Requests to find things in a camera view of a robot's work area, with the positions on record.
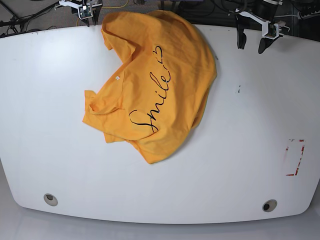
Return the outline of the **white power strip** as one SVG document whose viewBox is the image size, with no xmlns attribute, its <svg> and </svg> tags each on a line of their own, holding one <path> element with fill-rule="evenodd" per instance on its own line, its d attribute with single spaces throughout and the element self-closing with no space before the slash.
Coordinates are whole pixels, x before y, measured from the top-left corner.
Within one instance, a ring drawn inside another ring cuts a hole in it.
<svg viewBox="0 0 320 240">
<path fill-rule="evenodd" d="M 299 20 L 307 20 L 313 17 L 318 17 L 320 15 L 320 6 L 315 5 L 310 8 L 303 9 L 298 12 L 297 18 Z"/>
</svg>

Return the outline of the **table grommet hole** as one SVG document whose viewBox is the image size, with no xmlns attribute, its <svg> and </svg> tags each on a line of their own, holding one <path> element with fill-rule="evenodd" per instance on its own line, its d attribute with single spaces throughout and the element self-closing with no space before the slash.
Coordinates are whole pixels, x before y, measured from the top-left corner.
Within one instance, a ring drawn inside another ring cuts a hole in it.
<svg viewBox="0 0 320 240">
<path fill-rule="evenodd" d="M 267 200 L 263 205 L 262 205 L 262 210 L 264 212 L 272 212 L 278 205 L 278 202 L 275 199 L 270 199 Z"/>
<path fill-rule="evenodd" d="M 52 206 L 52 207 L 55 207 L 55 206 L 58 205 L 58 200 L 57 200 L 57 198 L 56 198 L 54 195 L 52 195 L 52 194 L 46 193 L 46 194 L 43 196 L 43 199 L 44 199 L 44 201 L 45 201 L 48 205 L 50 205 L 50 206 Z"/>
</svg>

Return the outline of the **yellow Smile T-shirt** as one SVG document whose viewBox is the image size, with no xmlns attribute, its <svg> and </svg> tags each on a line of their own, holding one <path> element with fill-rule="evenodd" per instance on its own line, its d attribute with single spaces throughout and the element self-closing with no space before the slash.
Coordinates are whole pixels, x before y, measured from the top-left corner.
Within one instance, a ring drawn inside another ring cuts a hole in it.
<svg viewBox="0 0 320 240">
<path fill-rule="evenodd" d="M 122 64 L 99 92 L 85 91 L 83 122 L 107 143 L 130 143 L 149 164 L 167 159 L 202 120 L 217 77 L 208 43 L 165 10 L 108 13 L 101 34 Z"/>
</svg>

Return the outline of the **black tripod legs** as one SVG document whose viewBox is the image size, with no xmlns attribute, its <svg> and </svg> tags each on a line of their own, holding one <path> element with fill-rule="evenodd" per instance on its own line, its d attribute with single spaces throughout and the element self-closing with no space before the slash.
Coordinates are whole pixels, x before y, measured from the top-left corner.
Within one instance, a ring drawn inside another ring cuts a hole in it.
<svg viewBox="0 0 320 240">
<path fill-rule="evenodd" d="M 9 21 L 0 21 L 0 27 L 8 27 L 7 30 L 12 30 L 14 35 L 23 34 L 27 32 L 28 25 L 32 20 L 35 20 L 42 15 L 49 13 L 55 7 L 59 5 L 59 1 L 54 2 L 53 4 L 43 8 L 42 10 L 26 16 L 18 16 L 13 10 L 9 8 L 3 0 L 0 1 L 0 6 L 3 7 L 9 14 L 12 15 L 12 18 Z"/>
</svg>

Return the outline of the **left table grommet hole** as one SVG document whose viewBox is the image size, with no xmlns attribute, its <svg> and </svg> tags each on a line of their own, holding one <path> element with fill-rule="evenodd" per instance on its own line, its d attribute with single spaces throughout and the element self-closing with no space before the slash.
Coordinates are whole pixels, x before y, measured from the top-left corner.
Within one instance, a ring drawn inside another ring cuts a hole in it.
<svg viewBox="0 0 320 240">
<path fill-rule="evenodd" d="M 58 200 L 57 200 L 57 198 L 56 198 L 54 195 L 52 195 L 52 194 L 46 193 L 46 194 L 43 196 L 43 199 L 44 199 L 44 201 L 45 201 L 48 205 L 50 205 L 50 206 L 52 206 L 52 207 L 55 207 L 55 206 L 58 205 Z"/>
</svg>

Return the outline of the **right table grommet hole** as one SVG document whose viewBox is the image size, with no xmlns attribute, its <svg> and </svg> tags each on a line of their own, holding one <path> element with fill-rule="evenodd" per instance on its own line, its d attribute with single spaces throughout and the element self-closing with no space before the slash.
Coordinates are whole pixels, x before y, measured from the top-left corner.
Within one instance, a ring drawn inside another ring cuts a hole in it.
<svg viewBox="0 0 320 240">
<path fill-rule="evenodd" d="M 262 210 L 264 212 L 272 212 L 278 205 L 278 202 L 275 199 L 270 199 L 267 200 L 263 205 L 262 205 Z"/>
</svg>

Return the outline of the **red tape rectangle marking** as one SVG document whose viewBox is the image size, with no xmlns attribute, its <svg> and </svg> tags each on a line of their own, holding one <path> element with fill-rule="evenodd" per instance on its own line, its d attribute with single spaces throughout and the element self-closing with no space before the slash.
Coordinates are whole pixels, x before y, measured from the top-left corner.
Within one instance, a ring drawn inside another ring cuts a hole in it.
<svg viewBox="0 0 320 240">
<path fill-rule="evenodd" d="M 298 174 L 302 157 L 305 150 L 306 141 L 304 139 L 289 139 L 285 149 L 283 170 L 286 176 L 296 176 Z"/>
</svg>

